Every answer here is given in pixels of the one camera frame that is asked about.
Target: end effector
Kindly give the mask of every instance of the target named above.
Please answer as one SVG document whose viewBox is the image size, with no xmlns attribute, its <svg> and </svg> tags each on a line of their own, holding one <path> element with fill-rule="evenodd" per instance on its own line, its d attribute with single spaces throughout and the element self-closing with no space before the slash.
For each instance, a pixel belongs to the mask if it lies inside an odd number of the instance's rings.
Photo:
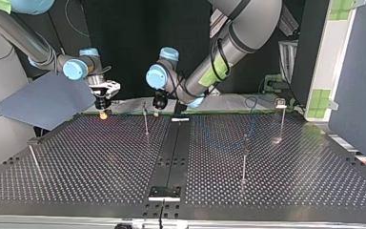
<svg viewBox="0 0 366 229">
<path fill-rule="evenodd" d="M 30 63 L 39 69 L 63 72 L 70 80 L 84 79 L 96 97 L 94 106 L 103 111 L 110 107 L 111 99 L 120 91 L 120 84 L 106 80 L 104 73 L 112 67 L 102 68 L 100 55 L 97 49 L 88 48 L 79 51 L 79 57 L 59 54 L 49 65 L 42 65 L 29 58 Z"/>
</svg>

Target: white cable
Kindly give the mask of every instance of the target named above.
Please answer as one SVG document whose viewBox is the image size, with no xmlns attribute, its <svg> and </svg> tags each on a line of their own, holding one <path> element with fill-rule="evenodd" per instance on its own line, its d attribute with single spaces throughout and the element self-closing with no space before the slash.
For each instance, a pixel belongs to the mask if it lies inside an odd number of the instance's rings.
<svg viewBox="0 0 366 229">
<path fill-rule="evenodd" d="M 65 17 L 67 18 L 68 24 L 73 28 L 74 31 L 77 31 L 79 34 L 89 37 L 88 34 L 85 34 L 84 32 L 77 29 L 73 23 L 71 22 L 70 18 L 68 17 L 68 4 L 70 3 L 70 0 L 67 0 L 67 3 L 65 4 Z"/>
</svg>

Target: green tape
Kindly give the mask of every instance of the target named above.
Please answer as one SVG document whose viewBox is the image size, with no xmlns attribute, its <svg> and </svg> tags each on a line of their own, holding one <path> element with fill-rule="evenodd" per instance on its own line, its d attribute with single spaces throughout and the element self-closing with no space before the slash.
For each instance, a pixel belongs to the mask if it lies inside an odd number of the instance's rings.
<svg viewBox="0 0 366 229">
<path fill-rule="evenodd" d="M 10 0 L 0 0 L 0 10 L 3 10 L 10 14 L 10 11 L 11 11 Z"/>
<path fill-rule="evenodd" d="M 312 91 L 307 117 L 323 118 L 325 116 L 326 110 L 330 106 L 330 95 L 331 90 L 314 89 Z"/>
<path fill-rule="evenodd" d="M 333 0 L 329 20 L 348 20 L 355 0 Z"/>
<path fill-rule="evenodd" d="M 221 58 L 221 56 L 218 56 L 216 60 L 214 61 L 215 71 L 218 73 L 219 77 L 221 79 L 225 79 L 227 77 L 226 72 L 228 70 L 227 65 L 225 64 L 224 60 Z M 210 67 L 204 75 L 200 78 L 198 81 L 199 84 L 202 86 L 209 88 L 213 85 L 213 83 L 220 81 L 218 77 L 214 74 L 213 67 Z"/>
</svg>

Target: light blue joint cap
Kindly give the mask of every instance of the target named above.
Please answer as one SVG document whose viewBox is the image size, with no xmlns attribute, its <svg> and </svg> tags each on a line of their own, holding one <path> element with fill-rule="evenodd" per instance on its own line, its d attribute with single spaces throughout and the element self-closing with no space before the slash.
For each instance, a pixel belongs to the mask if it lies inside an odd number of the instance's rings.
<svg viewBox="0 0 366 229">
<path fill-rule="evenodd" d="M 147 83 L 155 89 L 162 89 L 168 83 L 168 75 L 162 66 L 154 64 L 147 72 Z"/>
<path fill-rule="evenodd" d="M 48 11 L 55 0 L 10 0 L 15 12 L 37 15 Z"/>
<path fill-rule="evenodd" d="M 38 67 L 37 67 L 37 64 L 34 62 L 34 60 L 32 60 L 29 56 L 28 56 L 28 60 L 29 60 L 29 63 L 30 63 L 33 67 L 38 68 Z"/>
<path fill-rule="evenodd" d="M 188 107 L 194 109 L 200 106 L 200 104 L 203 102 L 204 100 L 204 94 L 201 95 L 202 97 L 198 97 L 195 101 L 186 104 Z"/>
<path fill-rule="evenodd" d="M 166 58 L 166 59 L 171 59 L 174 61 L 179 61 L 179 51 L 177 51 L 174 48 L 170 48 L 170 47 L 165 47 L 162 50 L 160 50 L 160 54 L 161 57 Z"/>
<path fill-rule="evenodd" d="M 71 80 L 78 80 L 88 75 L 88 66 L 78 59 L 70 59 L 62 68 L 64 75 Z"/>
<path fill-rule="evenodd" d="M 89 49 L 83 49 L 79 51 L 79 56 L 82 55 L 95 55 L 95 56 L 100 56 L 99 55 L 99 51 L 95 48 L 89 48 Z"/>
</svg>

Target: orange light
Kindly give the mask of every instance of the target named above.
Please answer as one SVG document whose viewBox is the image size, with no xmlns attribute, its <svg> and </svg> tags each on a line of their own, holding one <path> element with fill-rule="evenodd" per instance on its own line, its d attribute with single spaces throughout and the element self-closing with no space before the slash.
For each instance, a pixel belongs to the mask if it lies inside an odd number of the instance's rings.
<svg viewBox="0 0 366 229">
<path fill-rule="evenodd" d="M 106 114 L 106 113 L 104 113 L 104 112 L 101 112 L 101 113 L 100 113 L 100 119 L 105 120 L 107 117 L 108 117 L 108 116 L 107 116 L 107 114 Z"/>
</svg>

